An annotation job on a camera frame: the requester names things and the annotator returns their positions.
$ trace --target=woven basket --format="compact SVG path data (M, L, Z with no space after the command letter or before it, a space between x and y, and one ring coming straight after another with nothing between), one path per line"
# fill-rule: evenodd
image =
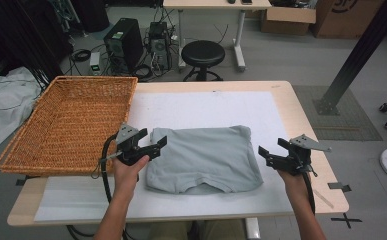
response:
M131 77L57 77L0 156L0 170L90 174L103 143L128 120L136 85Z

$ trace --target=folded shirt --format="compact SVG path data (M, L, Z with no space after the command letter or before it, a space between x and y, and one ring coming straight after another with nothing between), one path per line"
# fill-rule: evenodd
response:
M223 192L245 192L262 184L245 126L172 130L155 128L152 143L168 137L161 156L148 164L147 185L179 194L201 184Z

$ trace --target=table leg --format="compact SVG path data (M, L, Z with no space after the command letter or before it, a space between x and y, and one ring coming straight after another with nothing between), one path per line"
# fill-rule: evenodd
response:
M233 39L234 42L234 53L236 54L237 66L241 72L246 70L246 63L243 58L242 48L240 46L240 40L243 32L243 23L245 21L245 10L241 10L239 14L239 26L237 27L237 36L236 39Z
M182 26L182 19L183 19L183 10L178 10L178 69L183 69L186 67L186 63L183 61L183 58L181 58L181 51L183 51L183 47L185 44L185 40L183 38L183 32L181 29Z

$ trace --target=electronic equipment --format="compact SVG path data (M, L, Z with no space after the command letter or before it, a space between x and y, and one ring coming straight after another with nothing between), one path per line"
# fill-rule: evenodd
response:
M102 75L103 71L103 65L102 61L100 59L100 52L93 52L90 55L90 75L93 76L100 76Z
M241 0L243 5L252 5L252 0Z
M131 73L143 55L137 19L121 18L103 39L114 73Z
M169 34L166 22L151 22L149 28L149 51L152 54L154 70L169 70L171 56L169 52Z

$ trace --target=table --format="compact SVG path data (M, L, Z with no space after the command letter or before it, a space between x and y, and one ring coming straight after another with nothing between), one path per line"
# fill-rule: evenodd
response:
M167 83L139 83L136 93L191 93L191 92L209 92L209 91L240 91L240 92L271 92L278 113L283 122L284 129L289 138L306 134L316 139L316 136L306 118L306 115L300 106L300 103L293 91L290 83L285 81L241 81L241 82L167 82ZM331 167L322 152L313 151L313 167L318 173L317 178L312 179L315 194L317 213L338 213L346 212L349 205L340 189L330 189L327 183L337 182ZM8 223L12 226L33 226L33 225L64 225L80 223L98 223L94 221L57 221L57 222L35 222L34 216L39 208L43 197L47 178L29 179L26 181L13 209L8 217ZM267 212L245 215L226 216L227 218L251 218L259 216L291 215L293 211L287 209L283 212ZM223 218L220 216L208 216L207 219ZM172 219L186 220L188 217ZM159 221L165 219L130 219L127 222Z
M237 27L236 38L234 42L234 53L237 59L237 65L240 71L246 70L246 63L243 58L242 48L240 46L240 40L243 31L243 23L245 19L245 10L263 10L271 7L268 0L253 0L251 5L242 5L240 0L236 0L234 4L230 4L227 0L165 0L164 7L168 9L178 10L178 26L179 26L179 67L185 67L185 63L181 59L181 51L184 46L184 39L182 37L182 15L184 9L223 9L223 10L240 10L239 25Z

